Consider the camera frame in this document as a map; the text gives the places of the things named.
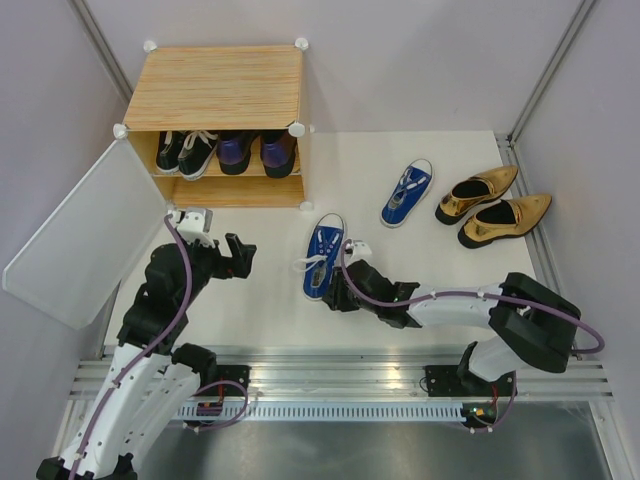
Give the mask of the blue canvas sneaker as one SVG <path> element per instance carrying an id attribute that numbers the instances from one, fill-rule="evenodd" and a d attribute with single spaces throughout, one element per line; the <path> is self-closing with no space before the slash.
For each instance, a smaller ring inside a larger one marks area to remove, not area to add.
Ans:
<path id="1" fill-rule="evenodd" d="M 344 219 L 333 212 L 321 217 L 314 226 L 306 255 L 292 264 L 303 275 L 302 291 L 307 299 L 319 301 L 328 291 L 345 234 Z"/>
<path id="2" fill-rule="evenodd" d="M 406 166 L 381 210 L 382 224 L 387 228 L 400 227 L 429 193 L 433 183 L 434 169 L 429 160 L 416 159 Z"/>

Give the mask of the purple loafer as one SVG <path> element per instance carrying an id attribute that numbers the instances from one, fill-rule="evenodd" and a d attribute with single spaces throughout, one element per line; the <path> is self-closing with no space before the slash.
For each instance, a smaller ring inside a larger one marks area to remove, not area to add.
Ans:
<path id="1" fill-rule="evenodd" d="M 266 175 L 280 179 L 293 171 L 297 140 L 287 130 L 265 130 L 260 135 L 260 158 Z"/>
<path id="2" fill-rule="evenodd" d="M 225 175 L 240 175 L 250 163 L 251 147 L 258 136 L 254 130 L 222 131 L 219 134 L 216 156 Z"/>

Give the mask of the black canvas sneaker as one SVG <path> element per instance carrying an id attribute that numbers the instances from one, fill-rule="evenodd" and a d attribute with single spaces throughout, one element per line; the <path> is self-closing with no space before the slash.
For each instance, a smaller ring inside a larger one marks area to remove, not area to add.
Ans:
<path id="1" fill-rule="evenodd" d="M 186 134 L 178 154 L 178 170 L 188 181 L 202 177 L 215 153 L 219 135 L 210 130 L 194 130 Z"/>
<path id="2" fill-rule="evenodd" d="M 169 175 L 178 171 L 178 155 L 185 136 L 182 131 L 164 131 L 159 134 L 155 165 L 160 173 Z"/>

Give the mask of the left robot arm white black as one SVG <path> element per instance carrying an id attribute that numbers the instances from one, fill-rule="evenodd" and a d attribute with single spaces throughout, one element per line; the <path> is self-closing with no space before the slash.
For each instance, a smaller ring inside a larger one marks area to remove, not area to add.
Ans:
<path id="1" fill-rule="evenodd" d="M 188 399 L 211 392 L 249 398 L 245 381 L 219 374 L 214 352 L 175 342 L 188 323 L 188 307 L 209 281 L 247 278 L 257 248 L 226 234 L 231 253 L 224 256 L 215 240 L 171 234 L 173 242 L 150 256 L 88 416 L 60 455 L 41 462 L 37 478 L 134 479 Z"/>

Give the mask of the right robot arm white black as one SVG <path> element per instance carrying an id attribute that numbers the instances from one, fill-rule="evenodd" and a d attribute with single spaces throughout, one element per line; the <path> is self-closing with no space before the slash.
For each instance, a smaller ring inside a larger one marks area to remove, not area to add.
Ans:
<path id="1" fill-rule="evenodd" d="M 335 268 L 322 300 L 333 311 L 366 310 L 396 329 L 456 326 L 492 332 L 472 341 L 454 365 L 425 368 L 433 397 L 508 395 L 514 374 L 524 367 L 565 372 L 579 309 L 531 277 L 506 279 L 457 295 L 430 292 L 417 282 L 392 282 L 364 260 Z"/>

